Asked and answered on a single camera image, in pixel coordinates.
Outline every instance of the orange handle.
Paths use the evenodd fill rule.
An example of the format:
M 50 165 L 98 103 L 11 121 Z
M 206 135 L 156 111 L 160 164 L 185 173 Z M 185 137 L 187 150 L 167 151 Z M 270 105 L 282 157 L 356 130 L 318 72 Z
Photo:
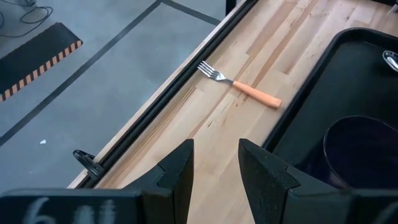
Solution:
M 277 99 L 273 96 L 270 96 L 268 94 L 265 94 L 259 90 L 256 90 L 255 88 L 245 85 L 243 83 L 234 81 L 232 86 L 235 88 L 241 90 L 245 94 L 253 97 L 254 99 L 260 101 L 261 103 L 264 103 L 265 105 L 268 105 L 270 107 L 273 107 L 275 109 L 279 108 L 280 105 L 282 104 L 282 100 Z

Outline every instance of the black and orange striped mat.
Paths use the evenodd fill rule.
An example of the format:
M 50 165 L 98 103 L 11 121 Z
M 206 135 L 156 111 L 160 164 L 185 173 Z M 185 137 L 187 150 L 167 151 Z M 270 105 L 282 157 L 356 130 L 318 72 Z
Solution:
M 82 43 L 62 23 L 56 23 L 0 59 L 0 102 L 43 75 Z

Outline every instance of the gray floor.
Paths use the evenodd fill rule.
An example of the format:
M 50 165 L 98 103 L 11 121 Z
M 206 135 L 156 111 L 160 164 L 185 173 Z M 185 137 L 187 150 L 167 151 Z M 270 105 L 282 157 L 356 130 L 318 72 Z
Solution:
M 178 0 L 217 19 L 224 0 Z M 54 13 L 31 34 L 0 38 L 0 57 L 55 22 L 84 41 L 16 95 L 0 103 L 0 136 L 77 71 L 154 0 L 52 1 Z M 0 2 L 6 26 L 0 33 L 27 29 L 17 20 L 21 8 Z M 0 192 L 22 187 L 66 187 L 82 170 L 74 149 L 97 154 L 192 50 L 214 29 L 196 17 L 160 4 L 79 79 L 0 147 Z

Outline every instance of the wooden countertop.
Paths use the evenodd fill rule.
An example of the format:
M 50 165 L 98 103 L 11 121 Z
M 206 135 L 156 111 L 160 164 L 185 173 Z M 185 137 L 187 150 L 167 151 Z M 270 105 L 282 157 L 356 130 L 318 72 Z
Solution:
M 265 141 L 339 31 L 368 27 L 398 35 L 398 14 L 387 15 L 389 10 L 367 0 L 260 0 L 207 62 L 229 78 L 282 99 L 282 107 L 268 108 L 197 72 L 97 188 L 124 187 L 193 138 L 195 177 L 188 222 L 253 223 L 239 172 L 238 139 L 258 145 Z

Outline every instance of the metal fork head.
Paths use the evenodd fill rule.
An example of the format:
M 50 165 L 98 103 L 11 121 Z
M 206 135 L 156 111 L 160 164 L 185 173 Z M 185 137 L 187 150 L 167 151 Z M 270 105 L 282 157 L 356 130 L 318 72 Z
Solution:
M 216 81 L 223 81 L 225 80 L 225 76 L 215 70 L 213 67 L 211 67 L 209 64 L 207 64 L 205 61 L 202 61 L 199 66 L 198 69 L 201 70 L 201 72 L 203 72 L 207 77 L 212 78 Z

